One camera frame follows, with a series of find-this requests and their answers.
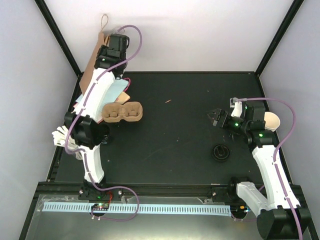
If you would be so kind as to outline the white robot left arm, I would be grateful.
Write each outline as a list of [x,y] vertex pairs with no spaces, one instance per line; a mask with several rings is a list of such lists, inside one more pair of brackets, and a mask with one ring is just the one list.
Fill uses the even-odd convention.
[[105,172],[100,146],[106,134],[101,124],[102,105],[112,85],[124,73],[129,44],[129,37],[123,34],[98,34],[79,83],[82,98],[64,117],[63,147],[68,154],[83,161],[84,181],[91,184],[89,193],[97,200],[103,199],[108,192],[107,186],[101,183]]

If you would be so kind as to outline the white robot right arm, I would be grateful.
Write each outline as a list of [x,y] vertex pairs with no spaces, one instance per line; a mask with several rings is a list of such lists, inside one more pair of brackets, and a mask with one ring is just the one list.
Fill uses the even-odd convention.
[[214,127],[244,137],[261,173],[266,194],[249,180],[233,177],[227,189],[228,198],[246,203],[256,216],[257,229],[264,240],[303,239],[312,217],[295,196],[281,163],[280,145],[274,134],[281,124],[279,117],[266,111],[261,98],[232,98],[230,107],[232,113],[217,108],[208,117]]

